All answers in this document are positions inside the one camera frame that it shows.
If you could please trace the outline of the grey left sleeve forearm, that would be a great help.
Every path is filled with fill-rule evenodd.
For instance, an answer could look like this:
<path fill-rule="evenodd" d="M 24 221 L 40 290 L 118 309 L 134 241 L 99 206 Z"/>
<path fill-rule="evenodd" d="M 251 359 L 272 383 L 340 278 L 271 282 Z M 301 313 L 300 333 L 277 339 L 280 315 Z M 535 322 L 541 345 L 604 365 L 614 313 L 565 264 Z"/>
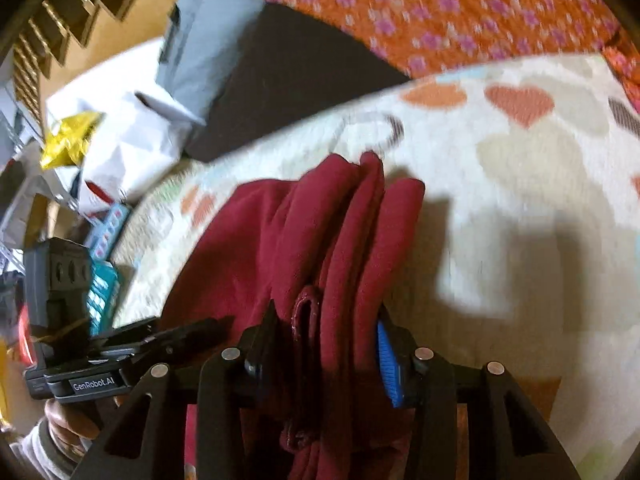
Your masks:
<path fill-rule="evenodd" d="M 60 449 L 58 440 L 51 436 L 45 417 L 24 436 L 11 430 L 6 430 L 3 435 L 9 439 L 12 453 L 30 478 L 65 480 L 74 473 L 76 460 Z"/>

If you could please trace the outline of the person's left hand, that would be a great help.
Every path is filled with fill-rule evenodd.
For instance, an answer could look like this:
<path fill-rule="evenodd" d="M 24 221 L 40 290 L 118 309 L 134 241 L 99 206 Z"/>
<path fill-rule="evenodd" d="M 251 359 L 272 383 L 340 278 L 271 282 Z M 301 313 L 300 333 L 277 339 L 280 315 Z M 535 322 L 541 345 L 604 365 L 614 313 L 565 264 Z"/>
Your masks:
<path fill-rule="evenodd" d="M 85 403 L 63 404 L 55 398 L 48 399 L 44 417 L 56 447 L 76 463 L 86 455 L 103 428 L 100 412 Z"/>

